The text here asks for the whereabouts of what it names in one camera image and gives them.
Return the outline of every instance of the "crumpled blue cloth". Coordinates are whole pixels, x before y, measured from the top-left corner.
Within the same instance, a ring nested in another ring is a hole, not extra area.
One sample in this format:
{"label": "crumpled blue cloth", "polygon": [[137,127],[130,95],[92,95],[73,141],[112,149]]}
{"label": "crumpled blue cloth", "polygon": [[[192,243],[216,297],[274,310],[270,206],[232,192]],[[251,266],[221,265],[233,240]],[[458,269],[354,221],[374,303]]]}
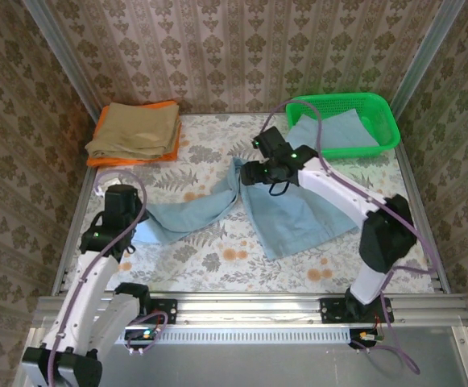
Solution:
{"label": "crumpled blue cloth", "polygon": [[[344,120],[343,125],[356,131],[360,125],[366,131],[357,115],[358,124],[342,116],[324,120],[323,130],[329,130],[329,121],[338,125],[339,120]],[[287,141],[294,148],[301,144],[313,147],[316,134],[317,121],[307,117],[290,130]],[[148,204],[150,217],[137,225],[134,241],[167,244],[184,238],[223,218],[239,194],[269,260],[314,248],[355,227],[338,208],[307,189],[290,185],[286,194],[272,197],[268,193],[269,185],[241,184],[239,174],[244,162],[235,157],[226,177],[213,187],[209,196],[184,203]],[[275,187],[275,192],[282,188]]]}

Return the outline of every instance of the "beige towel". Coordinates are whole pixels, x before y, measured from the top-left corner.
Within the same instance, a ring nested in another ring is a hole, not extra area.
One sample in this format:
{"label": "beige towel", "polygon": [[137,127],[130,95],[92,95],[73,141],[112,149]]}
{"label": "beige towel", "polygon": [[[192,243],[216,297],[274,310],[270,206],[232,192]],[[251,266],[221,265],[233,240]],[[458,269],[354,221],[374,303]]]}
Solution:
{"label": "beige towel", "polygon": [[90,157],[155,159],[172,152],[179,124],[176,104],[143,109],[113,102],[103,126],[85,149]]}

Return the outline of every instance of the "green basket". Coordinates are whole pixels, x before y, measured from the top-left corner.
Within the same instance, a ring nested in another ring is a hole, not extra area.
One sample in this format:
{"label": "green basket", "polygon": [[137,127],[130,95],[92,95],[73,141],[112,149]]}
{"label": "green basket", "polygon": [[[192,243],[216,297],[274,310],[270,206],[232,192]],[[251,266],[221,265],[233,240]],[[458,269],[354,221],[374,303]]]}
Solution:
{"label": "green basket", "polygon": [[[393,149],[400,142],[400,132],[393,113],[386,100],[377,94],[318,94],[293,99],[314,105],[320,111],[322,119],[355,109],[362,125],[379,143],[378,147],[322,149],[326,159],[378,156],[382,151]],[[289,103],[286,106],[286,113],[289,127],[293,127],[302,114],[317,119],[312,109],[300,103]]]}

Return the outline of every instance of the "floral mat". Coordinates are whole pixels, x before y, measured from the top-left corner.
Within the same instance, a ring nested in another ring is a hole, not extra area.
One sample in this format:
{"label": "floral mat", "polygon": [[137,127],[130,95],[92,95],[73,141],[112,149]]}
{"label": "floral mat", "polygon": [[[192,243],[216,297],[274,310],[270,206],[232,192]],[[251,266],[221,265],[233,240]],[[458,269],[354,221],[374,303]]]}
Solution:
{"label": "floral mat", "polygon": [[[251,147],[265,114],[183,115],[178,161],[129,167],[146,186],[149,202],[183,202],[207,195],[225,175],[233,156],[260,159]],[[288,132],[283,114],[273,118],[283,134]],[[407,197],[394,151],[374,158],[333,160],[341,173],[369,189]],[[128,179],[122,182],[131,183]],[[81,232],[102,210],[103,200],[91,195]],[[137,243],[125,254],[107,289],[123,281],[147,284],[153,291],[184,292],[292,292],[342,293],[358,274],[360,232],[350,231],[317,248],[269,261],[241,199],[221,221],[169,245]],[[68,289],[79,252],[75,251],[63,289]],[[426,268],[416,245],[401,264]],[[431,293],[429,276],[397,273],[390,293]]]}

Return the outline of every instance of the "patterned wallpaper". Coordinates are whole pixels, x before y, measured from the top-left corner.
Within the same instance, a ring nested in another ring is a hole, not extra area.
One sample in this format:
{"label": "patterned wallpaper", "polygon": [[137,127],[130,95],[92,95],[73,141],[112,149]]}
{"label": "patterned wallpaper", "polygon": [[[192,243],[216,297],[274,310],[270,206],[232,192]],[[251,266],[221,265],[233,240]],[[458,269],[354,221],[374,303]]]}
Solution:
{"label": "patterned wallpaper", "polygon": [[468,293],[468,1],[399,126],[450,284]]}
{"label": "patterned wallpaper", "polygon": [[301,94],[388,100],[441,0],[47,0],[102,105],[269,111]]}
{"label": "patterned wallpaper", "polygon": [[0,0],[0,386],[51,291],[85,174],[89,116],[20,1]]}

